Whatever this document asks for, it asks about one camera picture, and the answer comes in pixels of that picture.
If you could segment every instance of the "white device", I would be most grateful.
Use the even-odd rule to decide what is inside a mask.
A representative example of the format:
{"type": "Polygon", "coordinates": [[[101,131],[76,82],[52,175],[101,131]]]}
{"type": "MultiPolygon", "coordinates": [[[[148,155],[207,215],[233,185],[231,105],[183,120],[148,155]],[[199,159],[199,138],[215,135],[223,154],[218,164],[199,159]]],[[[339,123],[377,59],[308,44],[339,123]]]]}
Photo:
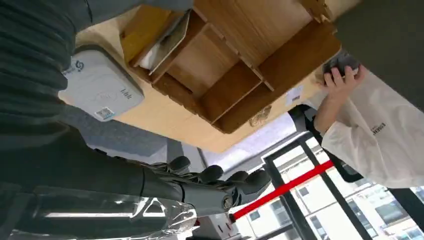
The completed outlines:
{"type": "Polygon", "coordinates": [[[67,89],[61,99],[106,122],[140,104],[143,91],[131,76],[98,45],[76,49],[70,68],[63,72],[67,89]]]}

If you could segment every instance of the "wooden panel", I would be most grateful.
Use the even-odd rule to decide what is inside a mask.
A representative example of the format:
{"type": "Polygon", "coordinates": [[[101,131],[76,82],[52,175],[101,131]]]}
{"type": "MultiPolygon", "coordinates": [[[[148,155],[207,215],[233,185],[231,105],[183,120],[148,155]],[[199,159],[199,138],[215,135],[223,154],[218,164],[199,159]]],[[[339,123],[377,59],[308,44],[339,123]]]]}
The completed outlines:
{"type": "Polygon", "coordinates": [[[224,114],[216,126],[232,133],[334,56],[341,45],[333,36],[333,30],[329,23],[310,22],[259,66],[275,91],[270,93],[268,87],[261,84],[224,114]]]}
{"type": "Polygon", "coordinates": [[[261,79],[239,61],[201,97],[206,118],[215,122],[260,83],[261,79]]]}
{"type": "Polygon", "coordinates": [[[200,97],[239,61],[210,28],[175,59],[168,73],[200,97]]]}
{"type": "Polygon", "coordinates": [[[260,66],[275,89],[289,90],[340,49],[330,23],[310,22],[260,66]]]}
{"type": "Polygon", "coordinates": [[[194,7],[254,66],[311,21],[296,0],[195,0],[194,7]]]}
{"type": "Polygon", "coordinates": [[[205,115],[203,108],[194,99],[192,93],[181,85],[175,78],[165,73],[153,88],[164,95],[168,95],[174,102],[184,106],[193,114],[205,115]]]}
{"type": "Polygon", "coordinates": [[[162,75],[171,67],[176,57],[189,46],[194,39],[202,33],[208,25],[204,22],[197,13],[191,11],[188,21],[188,28],[185,38],[181,43],[170,53],[170,55],[160,64],[160,66],[151,75],[152,81],[155,83],[162,75]]]}
{"type": "Polygon", "coordinates": [[[125,62],[137,61],[145,55],[170,23],[182,14],[182,12],[142,5],[121,33],[125,62]]]}

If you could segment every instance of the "label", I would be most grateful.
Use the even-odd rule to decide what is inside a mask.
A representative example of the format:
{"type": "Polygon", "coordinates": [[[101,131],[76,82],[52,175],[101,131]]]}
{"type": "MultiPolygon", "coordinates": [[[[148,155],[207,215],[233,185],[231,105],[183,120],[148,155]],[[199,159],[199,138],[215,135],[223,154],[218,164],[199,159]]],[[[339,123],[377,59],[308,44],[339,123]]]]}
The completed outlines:
{"type": "Polygon", "coordinates": [[[293,87],[287,92],[287,96],[285,97],[285,105],[290,106],[296,100],[299,100],[302,95],[302,90],[304,89],[303,85],[293,87]]]}

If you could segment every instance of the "sticker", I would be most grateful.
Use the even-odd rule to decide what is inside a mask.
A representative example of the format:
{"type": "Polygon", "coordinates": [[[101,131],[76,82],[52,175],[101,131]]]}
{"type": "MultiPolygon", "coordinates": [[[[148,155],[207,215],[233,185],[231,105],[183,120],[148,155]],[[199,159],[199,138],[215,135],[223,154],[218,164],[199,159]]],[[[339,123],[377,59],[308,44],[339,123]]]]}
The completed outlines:
{"type": "Polygon", "coordinates": [[[111,118],[115,115],[115,113],[112,110],[110,110],[108,107],[102,108],[100,111],[95,112],[95,114],[103,120],[111,118]]]}
{"type": "Polygon", "coordinates": [[[285,97],[285,105],[290,106],[296,100],[299,100],[302,95],[302,90],[304,89],[303,85],[293,87],[287,92],[287,96],[285,97]]]}

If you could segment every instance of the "human hand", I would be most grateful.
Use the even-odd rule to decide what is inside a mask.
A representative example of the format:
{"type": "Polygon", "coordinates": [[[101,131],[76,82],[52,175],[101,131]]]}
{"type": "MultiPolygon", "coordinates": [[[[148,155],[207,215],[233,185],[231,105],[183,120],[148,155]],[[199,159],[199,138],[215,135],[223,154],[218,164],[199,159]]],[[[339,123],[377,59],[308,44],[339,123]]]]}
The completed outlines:
{"type": "Polygon", "coordinates": [[[331,73],[324,73],[323,82],[318,82],[319,87],[328,92],[329,97],[347,98],[349,94],[364,80],[367,69],[360,65],[357,74],[350,66],[344,67],[344,79],[337,67],[331,69],[331,73]]]}

